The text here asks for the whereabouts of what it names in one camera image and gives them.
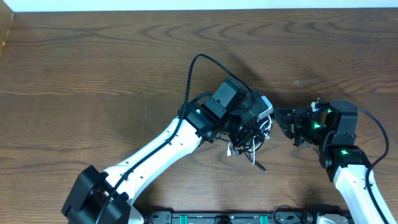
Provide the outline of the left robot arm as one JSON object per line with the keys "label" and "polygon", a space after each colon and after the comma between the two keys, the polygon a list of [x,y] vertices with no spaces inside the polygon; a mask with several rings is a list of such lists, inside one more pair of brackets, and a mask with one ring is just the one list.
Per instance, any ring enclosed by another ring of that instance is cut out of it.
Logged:
{"label": "left robot arm", "polygon": [[214,94],[202,93],[180,107],[154,140],[124,161],[99,172],[89,166],[77,177],[62,207],[69,223],[144,223],[134,207],[142,191],[174,162],[217,134],[234,147],[263,142],[272,121],[271,102],[228,77]]}

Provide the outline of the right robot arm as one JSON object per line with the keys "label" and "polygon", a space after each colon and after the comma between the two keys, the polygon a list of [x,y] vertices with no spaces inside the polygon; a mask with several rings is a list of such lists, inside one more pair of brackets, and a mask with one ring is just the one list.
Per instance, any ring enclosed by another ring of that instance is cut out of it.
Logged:
{"label": "right robot arm", "polygon": [[295,146],[318,147],[319,162],[355,223],[395,223],[374,180],[376,163],[354,143],[359,111],[349,101],[318,100],[308,107],[276,109],[274,119]]}

